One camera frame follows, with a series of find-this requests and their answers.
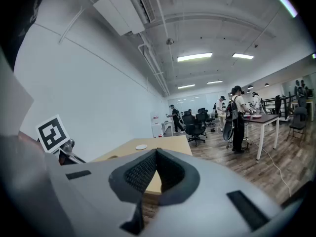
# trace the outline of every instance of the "black pants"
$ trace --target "black pants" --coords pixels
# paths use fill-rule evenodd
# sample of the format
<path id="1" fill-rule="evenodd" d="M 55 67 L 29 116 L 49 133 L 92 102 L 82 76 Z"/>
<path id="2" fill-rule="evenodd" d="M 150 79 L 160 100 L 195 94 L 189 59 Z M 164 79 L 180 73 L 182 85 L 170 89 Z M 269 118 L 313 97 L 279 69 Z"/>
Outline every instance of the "black pants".
<path id="1" fill-rule="evenodd" d="M 243 118 L 238 115 L 238 118 L 234 120 L 234 140 L 233 140 L 233 147 L 236 151 L 241 150 L 241 144 L 243 141 L 243 137 L 245 134 L 245 127 Z"/>
<path id="2" fill-rule="evenodd" d="M 179 119 L 173 119 L 174 122 L 174 130 L 177 132 L 178 128 L 180 128 L 181 131 L 184 131 L 182 125 L 179 122 Z"/>

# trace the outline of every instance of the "fluorescent light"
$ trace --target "fluorescent light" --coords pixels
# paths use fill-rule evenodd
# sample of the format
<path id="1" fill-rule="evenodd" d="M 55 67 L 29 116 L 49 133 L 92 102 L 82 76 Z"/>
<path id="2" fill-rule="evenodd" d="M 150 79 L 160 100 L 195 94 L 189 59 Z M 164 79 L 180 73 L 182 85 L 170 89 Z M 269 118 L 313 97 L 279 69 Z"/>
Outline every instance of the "fluorescent light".
<path id="1" fill-rule="evenodd" d="M 235 58 L 244 58 L 244 59 L 250 59 L 251 60 L 254 56 L 241 54 L 241 53 L 234 53 L 233 57 L 235 57 Z"/>
<path id="2" fill-rule="evenodd" d="M 222 82 L 222 81 L 210 81 L 210 82 L 208 82 L 207 84 L 211 84 L 211 83 L 219 83 L 219 82 Z"/>
<path id="3" fill-rule="evenodd" d="M 280 0 L 280 2 L 284 5 L 293 18 L 297 16 L 297 11 L 289 0 Z"/>
<path id="4" fill-rule="evenodd" d="M 187 88 L 187 87 L 193 87 L 193 86 L 195 86 L 195 84 L 191 84 L 191 85 L 187 85 L 187 86 L 181 86 L 181 87 L 178 87 L 178 89 Z"/>
<path id="5" fill-rule="evenodd" d="M 212 54 L 213 53 L 201 53 L 201 54 L 194 54 L 194 55 L 189 55 L 189 56 L 178 57 L 178 62 L 192 60 L 192 59 L 211 57 Z"/>

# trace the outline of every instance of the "black chair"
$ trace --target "black chair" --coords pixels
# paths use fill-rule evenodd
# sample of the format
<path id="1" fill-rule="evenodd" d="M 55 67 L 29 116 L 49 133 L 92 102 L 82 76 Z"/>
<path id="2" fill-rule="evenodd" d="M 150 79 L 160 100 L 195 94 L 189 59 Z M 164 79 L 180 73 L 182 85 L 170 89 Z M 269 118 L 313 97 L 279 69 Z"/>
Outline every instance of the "black chair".
<path id="1" fill-rule="evenodd" d="M 198 146 L 197 141 L 203 141 L 205 143 L 205 140 L 202 140 L 199 138 L 201 134 L 205 132 L 204 128 L 197 128 L 196 124 L 194 122 L 194 118 L 190 112 L 184 112 L 184 115 L 182 116 L 182 120 L 184 124 L 186 125 L 186 133 L 188 135 L 191 135 L 191 138 L 188 139 L 188 142 L 190 141 L 195 141 L 196 142 L 196 147 Z"/>
<path id="2" fill-rule="evenodd" d="M 212 121 L 214 121 L 215 119 L 212 117 L 209 117 L 207 112 L 205 113 L 205 117 L 206 117 L 206 123 L 208 123 L 207 126 L 210 126 L 210 125 L 215 126 L 215 123 L 212 123 Z"/>
<path id="3" fill-rule="evenodd" d="M 293 122 L 290 125 L 290 131 L 288 133 L 286 141 L 288 140 L 289 136 L 297 138 L 297 137 L 294 136 L 295 132 L 296 133 L 300 133 L 302 135 L 301 138 L 297 138 L 297 139 L 301 139 L 301 141 L 302 141 L 303 135 L 306 136 L 306 132 L 304 133 L 304 130 L 306 130 L 306 122 L 307 122 L 307 110 L 306 110 L 306 108 L 304 108 L 304 107 L 296 107 L 295 110 L 294 110 Z"/>
<path id="4" fill-rule="evenodd" d="M 198 109 L 197 113 L 204 113 L 205 112 L 205 108 L 200 108 Z"/>
<path id="5" fill-rule="evenodd" d="M 198 113 L 197 116 L 197 123 L 195 124 L 196 125 L 196 128 L 198 129 L 204 129 L 204 133 L 202 133 L 201 135 L 206 136 L 206 132 L 205 132 L 205 129 L 206 129 L 206 116 L 204 113 Z"/>

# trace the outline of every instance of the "wooden table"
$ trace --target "wooden table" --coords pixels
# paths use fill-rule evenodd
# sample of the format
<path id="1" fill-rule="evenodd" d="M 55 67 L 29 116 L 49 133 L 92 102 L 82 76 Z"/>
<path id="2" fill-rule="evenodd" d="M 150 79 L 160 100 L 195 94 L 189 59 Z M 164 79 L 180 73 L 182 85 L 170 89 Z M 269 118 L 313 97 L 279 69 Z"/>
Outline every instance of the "wooden table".
<path id="1" fill-rule="evenodd" d="M 306 99 L 306 103 L 311 105 L 311 121 L 314 121 L 314 101 L 313 99 Z M 291 102 L 291 108 L 295 109 L 294 106 L 298 106 L 298 102 L 297 100 L 294 100 L 293 102 Z"/>
<path id="2" fill-rule="evenodd" d="M 259 149 L 256 159 L 260 159 L 261 151 L 262 151 L 262 145 L 263 145 L 263 139 L 265 134 L 265 125 L 272 123 L 273 121 L 276 121 L 276 136 L 275 136 L 275 143 L 273 148 L 277 148 L 277 137 L 278 137 L 278 126 L 279 126 L 279 115 L 269 115 L 269 114 L 263 114 L 261 118 L 253 118 L 249 120 L 249 118 L 243 118 L 245 121 L 245 124 L 249 121 L 250 123 L 255 123 L 260 125 L 260 142 L 259 142 Z M 246 138 L 248 138 L 248 125 L 246 126 Z"/>
<path id="3" fill-rule="evenodd" d="M 141 144 L 146 144 L 147 148 L 143 150 L 137 150 L 136 146 L 141 145 Z M 187 137 L 183 135 L 183 136 L 152 138 L 152 139 L 133 139 L 93 161 L 108 160 L 109 158 L 127 156 L 127 155 L 138 153 L 144 150 L 151 150 L 155 148 L 173 150 L 176 152 L 184 153 L 186 155 L 190 155 L 190 156 L 192 155 Z M 150 194 L 160 195 L 161 194 L 160 188 L 161 188 L 161 180 L 156 171 L 152 181 L 148 185 L 145 192 L 150 193 Z"/>

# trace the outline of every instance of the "plate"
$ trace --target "plate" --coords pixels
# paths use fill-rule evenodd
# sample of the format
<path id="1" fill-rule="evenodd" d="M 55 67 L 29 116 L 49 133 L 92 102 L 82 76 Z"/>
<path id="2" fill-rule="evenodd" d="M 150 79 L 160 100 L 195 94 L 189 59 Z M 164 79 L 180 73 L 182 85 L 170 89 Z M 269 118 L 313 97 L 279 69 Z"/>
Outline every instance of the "plate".
<path id="1" fill-rule="evenodd" d="M 138 146 L 136 147 L 137 150 L 143 150 L 143 149 L 145 149 L 145 148 L 147 148 L 147 145 L 145 145 L 145 144 L 138 145 Z"/>

